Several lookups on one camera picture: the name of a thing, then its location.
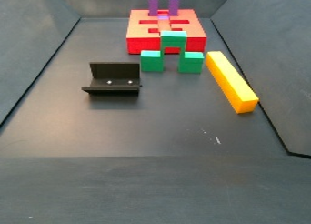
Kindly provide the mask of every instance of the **green block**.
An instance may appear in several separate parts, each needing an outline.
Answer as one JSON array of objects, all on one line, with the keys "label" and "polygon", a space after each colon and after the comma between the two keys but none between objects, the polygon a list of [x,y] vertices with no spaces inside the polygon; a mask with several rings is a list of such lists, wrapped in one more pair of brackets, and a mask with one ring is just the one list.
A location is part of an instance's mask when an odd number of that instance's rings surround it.
[{"label": "green block", "polygon": [[158,58],[160,57],[160,51],[142,50],[141,51],[141,57]]},{"label": "green block", "polygon": [[204,56],[198,52],[184,52],[184,56],[180,57],[180,64],[202,63]]},{"label": "green block", "polygon": [[165,47],[178,47],[178,48],[185,48],[185,41],[181,42],[181,41],[169,41],[169,42],[160,42],[160,48],[165,48]]},{"label": "green block", "polygon": [[202,60],[201,60],[201,63],[180,63],[178,72],[198,74],[201,72],[201,65],[202,65]]},{"label": "green block", "polygon": [[164,70],[162,63],[161,64],[141,63],[142,72],[162,72],[162,70]]},{"label": "green block", "polygon": [[160,32],[161,42],[166,41],[185,41],[186,33],[185,31],[161,31]]},{"label": "green block", "polygon": [[202,53],[198,52],[185,52],[184,53],[184,58],[185,59],[204,59]]},{"label": "green block", "polygon": [[162,61],[161,58],[145,58],[141,57],[141,63],[146,63],[146,64],[160,64]]}]

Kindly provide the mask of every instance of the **gray wall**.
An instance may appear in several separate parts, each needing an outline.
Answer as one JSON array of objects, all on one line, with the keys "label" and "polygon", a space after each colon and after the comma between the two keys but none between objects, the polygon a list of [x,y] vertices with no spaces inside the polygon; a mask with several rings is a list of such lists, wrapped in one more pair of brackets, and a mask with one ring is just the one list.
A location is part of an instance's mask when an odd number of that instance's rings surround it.
[{"label": "gray wall", "polygon": [[289,152],[311,156],[311,0],[228,0],[212,22]]},{"label": "gray wall", "polygon": [[77,20],[62,0],[0,0],[0,125]]},{"label": "gray wall", "polygon": [[[128,17],[130,9],[145,9],[148,0],[64,0],[82,17]],[[198,17],[210,17],[225,0],[181,0],[180,7],[196,10]],[[168,0],[158,0],[168,8]]]}]

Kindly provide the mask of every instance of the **black surface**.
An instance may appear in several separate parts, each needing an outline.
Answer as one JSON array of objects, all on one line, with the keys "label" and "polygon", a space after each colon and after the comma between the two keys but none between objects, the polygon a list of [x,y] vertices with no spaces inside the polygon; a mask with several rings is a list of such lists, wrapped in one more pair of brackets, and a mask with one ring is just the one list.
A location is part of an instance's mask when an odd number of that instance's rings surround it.
[{"label": "black surface", "polygon": [[0,125],[77,20],[61,0],[0,0]]},{"label": "black surface", "polygon": [[228,0],[212,17],[289,152],[311,155],[311,2]]},{"label": "black surface", "polygon": [[[208,19],[208,50],[222,50]],[[126,19],[80,21],[29,95],[1,128],[0,154],[12,157],[285,155],[259,107],[237,115],[202,68],[141,73],[138,97],[90,97],[89,61],[138,62],[126,52]]]},{"label": "black surface", "polygon": [[301,158],[1,158],[1,222],[308,224],[309,170]]}]

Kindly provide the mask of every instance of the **black object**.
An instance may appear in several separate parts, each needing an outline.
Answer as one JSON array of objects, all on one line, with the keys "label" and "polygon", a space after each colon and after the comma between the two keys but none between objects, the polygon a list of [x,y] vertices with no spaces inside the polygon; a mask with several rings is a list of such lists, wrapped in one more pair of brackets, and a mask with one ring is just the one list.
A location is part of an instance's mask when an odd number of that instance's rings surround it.
[{"label": "black object", "polygon": [[92,95],[138,94],[140,64],[132,62],[90,62],[92,82],[82,90]]}]

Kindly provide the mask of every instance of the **gray floor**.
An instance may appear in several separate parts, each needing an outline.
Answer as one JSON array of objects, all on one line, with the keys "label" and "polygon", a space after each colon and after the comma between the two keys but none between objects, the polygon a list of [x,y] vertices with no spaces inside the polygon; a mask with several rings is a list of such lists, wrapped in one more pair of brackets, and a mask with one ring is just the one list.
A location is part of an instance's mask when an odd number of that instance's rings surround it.
[{"label": "gray floor", "polygon": [[[208,19],[208,50],[222,41]],[[89,97],[89,61],[138,61],[126,53],[126,19],[82,20],[1,128],[0,152],[20,157],[284,155],[261,109],[237,115],[205,66],[141,73],[138,97]]]},{"label": "gray floor", "polygon": [[138,61],[126,25],[78,23],[0,129],[1,221],[308,223],[309,160],[287,156],[259,107],[236,115],[205,67],[180,75],[166,56],[137,98],[80,90],[89,61]]}]

